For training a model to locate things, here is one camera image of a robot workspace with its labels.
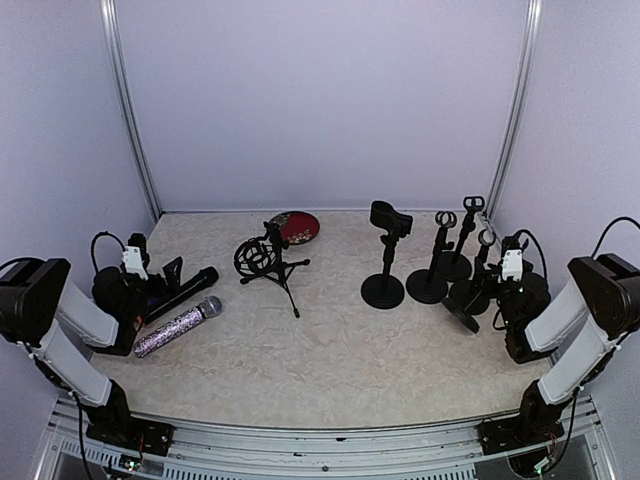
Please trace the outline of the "black stand for teal mic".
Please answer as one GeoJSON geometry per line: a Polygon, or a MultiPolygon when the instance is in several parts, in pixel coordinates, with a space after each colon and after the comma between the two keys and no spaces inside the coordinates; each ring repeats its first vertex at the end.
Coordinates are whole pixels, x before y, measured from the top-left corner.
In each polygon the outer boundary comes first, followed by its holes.
{"type": "Polygon", "coordinates": [[[452,300],[459,308],[465,309],[472,316],[484,313],[489,307],[490,300],[483,296],[482,284],[486,262],[495,240],[496,235],[488,229],[483,229],[479,232],[478,242],[480,249],[474,258],[472,277],[456,281],[449,290],[448,299],[452,300]]]}

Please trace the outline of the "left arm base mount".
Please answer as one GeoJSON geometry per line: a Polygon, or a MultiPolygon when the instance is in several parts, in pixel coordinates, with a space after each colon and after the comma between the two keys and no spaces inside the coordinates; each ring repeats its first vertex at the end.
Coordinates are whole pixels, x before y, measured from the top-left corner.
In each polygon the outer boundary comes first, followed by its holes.
{"type": "Polygon", "coordinates": [[[132,417],[123,428],[91,423],[86,435],[105,444],[166,457],[173,439],[174,426],[169,423],[132,417]]]}

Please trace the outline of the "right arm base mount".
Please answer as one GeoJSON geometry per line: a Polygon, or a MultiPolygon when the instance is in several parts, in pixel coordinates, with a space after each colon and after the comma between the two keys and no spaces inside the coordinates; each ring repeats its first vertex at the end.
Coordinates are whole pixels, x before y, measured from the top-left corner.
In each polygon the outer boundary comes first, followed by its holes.
{"type": "Polygon", "coordinates": [[[519,416],[482,421],[477,426],[484,455],[493,455],[550,441],[565,433],[560,422],[528,428],[519,416]]]}

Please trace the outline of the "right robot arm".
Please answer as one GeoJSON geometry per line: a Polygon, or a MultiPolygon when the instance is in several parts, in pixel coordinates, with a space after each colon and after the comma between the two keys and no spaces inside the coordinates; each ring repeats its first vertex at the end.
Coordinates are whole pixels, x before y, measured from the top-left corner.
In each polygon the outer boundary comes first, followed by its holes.
{"type": "Polygon", "coordinates": [[[572,397],[598,375],[621,342],[639,329],[639,268],[616,254],[576,257],[570,278],[535,317],[506,309],[505,344],[518,364],[573,340],[553,367],[525,390],[511,433],[523,444],[546,432],[572,397]]]}

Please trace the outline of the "glitter silver-head microphone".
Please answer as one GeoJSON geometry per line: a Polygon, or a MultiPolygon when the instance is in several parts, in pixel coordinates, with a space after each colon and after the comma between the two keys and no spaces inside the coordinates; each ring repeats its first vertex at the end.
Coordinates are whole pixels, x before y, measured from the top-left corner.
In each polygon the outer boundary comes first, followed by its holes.
{"type": "Polygon", "coordinates": [[[219,297],[206,297],[196,306],[138,340],[133,349],[135,356],[137,358],[146,357],[201,325],[206,320],[218,316],[222,311],[223,304],[219,297]]]}

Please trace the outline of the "black microphone orange tip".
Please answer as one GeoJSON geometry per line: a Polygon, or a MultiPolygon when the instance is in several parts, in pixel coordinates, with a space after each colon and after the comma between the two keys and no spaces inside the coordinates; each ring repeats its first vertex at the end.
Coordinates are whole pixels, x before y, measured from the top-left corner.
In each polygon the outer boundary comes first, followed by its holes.
{"type": "Polygon", "coordinates": [[[149,306],[149,311],[144,320],[144,324],[151,324],[197,293],[212,287],[218,280],[219,273],[214,267],[210,266],[200,270],[184,285],[181,285],[176,293],[169,293],[160,297],[158,300],[153,300],[149,306]]]}

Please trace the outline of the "black stand for orange mic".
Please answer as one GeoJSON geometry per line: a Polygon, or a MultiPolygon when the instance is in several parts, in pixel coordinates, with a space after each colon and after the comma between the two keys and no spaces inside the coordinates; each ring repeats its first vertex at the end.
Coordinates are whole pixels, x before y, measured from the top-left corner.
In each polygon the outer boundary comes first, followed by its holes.
{"type": "Polygon", "coordinates": [[[453,241],[447,240],[450,229],[457,225],[457,216],[452,211],[439,211],[435,215],[438,231],[434,240],[432,257],[427,269],[412,272],[406,280],[406,291],[415,301],[434,305],[441,302],[448,293],[448,283],[438,272],[438,263],[444,251],[451,250],[453,241]]]}

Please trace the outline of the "black tripod mic stand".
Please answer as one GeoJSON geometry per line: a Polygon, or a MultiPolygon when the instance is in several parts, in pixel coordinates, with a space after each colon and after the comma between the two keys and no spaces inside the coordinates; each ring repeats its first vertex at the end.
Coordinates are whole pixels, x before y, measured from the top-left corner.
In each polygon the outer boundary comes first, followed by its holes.
{"type": "Polygon", "coordinates": [[[235,251],[234,268],[241,276],[240,283],[247,285],[256,279],[267,279],[280,286],[288,295],[293,314],[300,317],[289,289],[288,279],[300,266],[309,266],[310,259],[286,262],[283,251],[289,248],[289,242],[282,237],[280,226],[272,222],[264,222],[265,233],[243,242],[235,251]]]}

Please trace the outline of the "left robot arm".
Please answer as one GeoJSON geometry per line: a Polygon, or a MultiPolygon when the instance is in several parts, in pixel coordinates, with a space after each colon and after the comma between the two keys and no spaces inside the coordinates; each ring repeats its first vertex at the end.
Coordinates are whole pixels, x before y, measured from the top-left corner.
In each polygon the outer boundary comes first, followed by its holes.
{"type": "Polygon", "coordinates": [[[121,445],[133,443],[140,424],[124,389],[96,369],[71,340],[98,352],[131,353],[147,322],[149,292],[143,280],[115,267],[100,271],[95,300],[71,279],[64,258],[18,257],[1,265],[1,335],[23,347],[51,383],[78,399],[93,424],[121,445]]]}

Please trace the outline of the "black round-base mic stand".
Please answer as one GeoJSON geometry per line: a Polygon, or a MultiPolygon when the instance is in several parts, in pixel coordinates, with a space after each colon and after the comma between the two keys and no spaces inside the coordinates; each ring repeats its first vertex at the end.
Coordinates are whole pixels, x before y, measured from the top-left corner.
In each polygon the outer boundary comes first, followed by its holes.
{"type": "Polygon", "coordinates": [[[370,223],[385,233],[380,237],[384,245],[382,272],[367,277],[361,285],[362,299],[371,307],[390,310],[399,306],[405,297],[402,282],[391,274],[396,246],[400,239],[411,233],[413,217],[399,213],[385,201],[375,200],[371,204],[370,223]]]}

